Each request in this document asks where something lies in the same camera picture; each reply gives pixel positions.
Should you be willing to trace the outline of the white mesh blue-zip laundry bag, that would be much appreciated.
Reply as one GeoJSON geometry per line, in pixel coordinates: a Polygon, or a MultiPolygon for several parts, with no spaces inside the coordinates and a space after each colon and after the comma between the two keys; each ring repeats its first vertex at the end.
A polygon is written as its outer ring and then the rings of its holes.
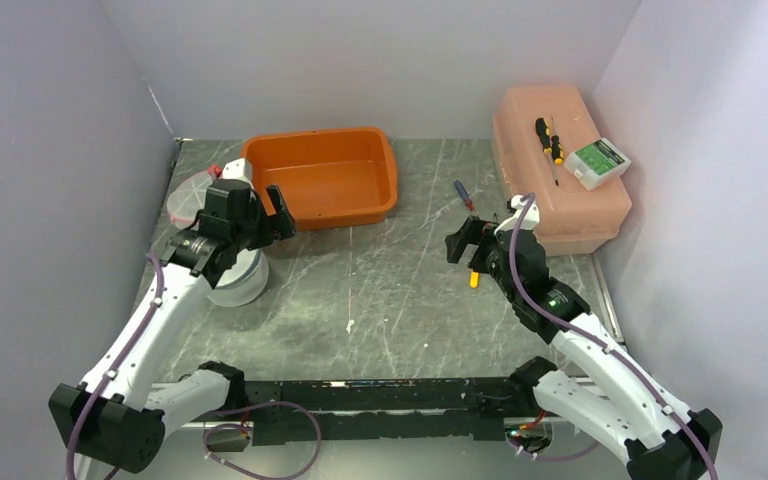
{"type": "Polygon", "coordinates": [[[234,308],[249,304],[264,291],[269,265],[261,250],[243,250],[235,265],[227,270],[208,299],[216,306],[234,308]]]}

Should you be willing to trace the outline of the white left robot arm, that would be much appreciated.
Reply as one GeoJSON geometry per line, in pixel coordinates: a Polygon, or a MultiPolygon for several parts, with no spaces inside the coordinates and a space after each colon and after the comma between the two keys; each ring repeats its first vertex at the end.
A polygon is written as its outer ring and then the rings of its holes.
{"type": "Polygon", "coordinates": [[[269,185],[265,192],[270,209],[247,181],[214,181],[195,220],[162,255],[147,254],[153,286],[98,363],[77,385],[59,384],[48,401],[67,449],[66,478],[76,478],[78,455],[106,463],[114,473],[139,473],[164,439],[188,422],[211,412],[232,420],[251,409],[244,372],[222,362],[209,361],[162,390],[151,387],[165,349],[238,255],[295,235],[280,187],[269,185]]]}

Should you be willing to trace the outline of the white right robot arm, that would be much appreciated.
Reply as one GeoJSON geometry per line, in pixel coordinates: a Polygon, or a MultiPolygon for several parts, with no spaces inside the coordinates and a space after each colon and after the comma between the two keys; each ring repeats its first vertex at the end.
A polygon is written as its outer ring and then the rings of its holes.
{"type": "Polygon", "coordinates": [[[491,277],[520,323],[583,370],[599,388],[580,387],[534,357],[510,376],[517,411],[561,416],[610,450],[633,479],[715,479],[722,422],[669,393],[607,332],[588,303],[550,274],[544,248],[525,228],[468,217],[445,238],[456,264],[467,246],[473,271],[491,277]]]}

